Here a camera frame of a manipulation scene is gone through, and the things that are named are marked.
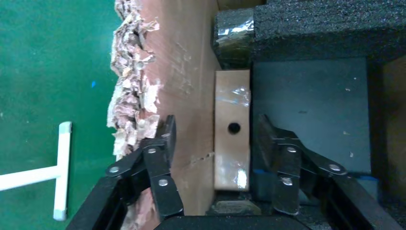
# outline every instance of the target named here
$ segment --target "hole in wooden block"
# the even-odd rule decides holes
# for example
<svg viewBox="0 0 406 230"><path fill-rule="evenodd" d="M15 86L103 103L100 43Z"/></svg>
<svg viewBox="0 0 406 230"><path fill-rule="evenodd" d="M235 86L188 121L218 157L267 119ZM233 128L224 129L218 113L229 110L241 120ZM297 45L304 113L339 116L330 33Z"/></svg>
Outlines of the hole in wooden block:
<svg viewBox="0 0 406 230"><path fill-rule="evenodd" d="M228 125L228 132L232 135L239 133L240 130L241 130L241 126L239 123L233 122Z"/></svg>

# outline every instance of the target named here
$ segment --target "torn cardboard edge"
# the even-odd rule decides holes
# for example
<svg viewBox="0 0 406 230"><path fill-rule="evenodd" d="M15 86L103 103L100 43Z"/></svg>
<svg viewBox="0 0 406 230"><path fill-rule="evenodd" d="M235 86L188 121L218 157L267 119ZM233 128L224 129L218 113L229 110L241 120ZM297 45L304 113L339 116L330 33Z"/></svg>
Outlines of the torn cardboard edge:
<svg viewBox="0 0 406 230"><path fill-rule="evenodd" d="M144 22L137 0L116 0L114 9L123 23L114 32L112 44L111 69L118 80L108 107L107 127L117 130L113 155L118 161L137 149L140 140L155 137L159 122L155 104L161 86L151 85L143 71L155 61L154 52L146 46L146 34L158 30L158 22ZM147 189L128 206L121 230L141 229L156 219L155 213L153 196Z"/></svg>

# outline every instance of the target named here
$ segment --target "foam padding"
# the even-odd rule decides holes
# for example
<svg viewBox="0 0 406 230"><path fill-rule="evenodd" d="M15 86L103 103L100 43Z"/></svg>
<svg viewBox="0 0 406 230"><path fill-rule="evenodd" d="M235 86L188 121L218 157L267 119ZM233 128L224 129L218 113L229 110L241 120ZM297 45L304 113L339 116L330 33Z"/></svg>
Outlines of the foam padding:
<svg viewBox="0 0 406 230"><path fill-rule="evenodd" d="M254 10L254 60L367 56L406 51L405 0L272 0Z"/></svg>
<svg viewBox="0 0 406 230"><path fill-rule="evenodd" d="M222 69L246 69L254 41L254 9L220 11L215 17L213 47Z"/></svg>

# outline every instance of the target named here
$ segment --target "green floor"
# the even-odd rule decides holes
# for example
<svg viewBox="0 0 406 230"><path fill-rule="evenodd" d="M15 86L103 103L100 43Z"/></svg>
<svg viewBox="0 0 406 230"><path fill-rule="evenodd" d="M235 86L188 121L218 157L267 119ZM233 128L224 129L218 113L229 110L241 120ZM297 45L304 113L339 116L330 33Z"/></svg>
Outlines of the green floor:
<svg viewBox="0 0 406 230"><path fill-rule="evenodd" d="M64 229L114 161L113 2L0 0L0 174L55 165L58 125L73 122L69 219L52 218L52 180L0 192L1 229Z"/></svg>

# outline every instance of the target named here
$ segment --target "wooden surface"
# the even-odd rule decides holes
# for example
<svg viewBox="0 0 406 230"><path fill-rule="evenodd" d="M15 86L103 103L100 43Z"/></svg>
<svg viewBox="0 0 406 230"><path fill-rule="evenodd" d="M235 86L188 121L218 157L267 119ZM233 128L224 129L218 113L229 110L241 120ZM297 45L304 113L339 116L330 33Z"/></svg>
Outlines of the wooden surface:
<svg viewBox="0 0 406 230"><path fill-rule="evenodd" d="M406 56L384 68L390 191L406 202Z"/></svg>
<svg viewBox="0 0 406 230"><path fill-rule="evenodd" d="M216 190L248 191L249 172L249 70L216 72L214 187ZM230 123L240 131L232 134Z"/></svg>

